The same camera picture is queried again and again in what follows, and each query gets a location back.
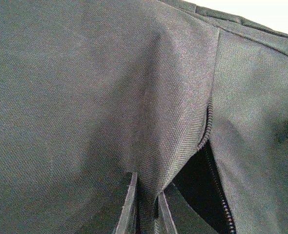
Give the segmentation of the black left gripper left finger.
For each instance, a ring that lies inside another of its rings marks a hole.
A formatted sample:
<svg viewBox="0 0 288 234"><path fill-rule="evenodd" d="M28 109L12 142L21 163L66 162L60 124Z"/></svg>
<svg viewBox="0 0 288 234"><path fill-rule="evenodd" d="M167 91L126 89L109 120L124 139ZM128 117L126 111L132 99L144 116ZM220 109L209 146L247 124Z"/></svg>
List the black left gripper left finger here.
<svg viewBox="0 0 288 234"><path fill-rule="evenodd" d="M135 234L137 232L136 172L126 173L109 200L84 224L78 234Z"/></svg>

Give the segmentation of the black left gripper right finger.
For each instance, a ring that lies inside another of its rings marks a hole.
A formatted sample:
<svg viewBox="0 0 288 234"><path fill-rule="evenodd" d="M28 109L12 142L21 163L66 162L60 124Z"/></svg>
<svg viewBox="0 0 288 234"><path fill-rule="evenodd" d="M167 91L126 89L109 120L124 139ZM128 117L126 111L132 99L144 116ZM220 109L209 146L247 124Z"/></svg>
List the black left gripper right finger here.
<svg viewBox="0 0 288 234"><path fill-rule="evenodd" d="M215 234L217 233L186 202L173 183L158 195L160 234Z"/></svg>

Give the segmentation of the black backpack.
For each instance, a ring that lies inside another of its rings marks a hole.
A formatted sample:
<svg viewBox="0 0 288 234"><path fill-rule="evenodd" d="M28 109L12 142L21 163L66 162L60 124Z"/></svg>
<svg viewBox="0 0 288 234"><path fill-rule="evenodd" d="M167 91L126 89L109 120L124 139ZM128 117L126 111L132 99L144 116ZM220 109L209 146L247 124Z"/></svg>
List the black backpack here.
<svg viewBox="0 0 288 234"><path fill-rule="evenodd" d="M222 234L288 234L288 34L182 0L0 0L0 234L75 234L124 175Z"/></svg>

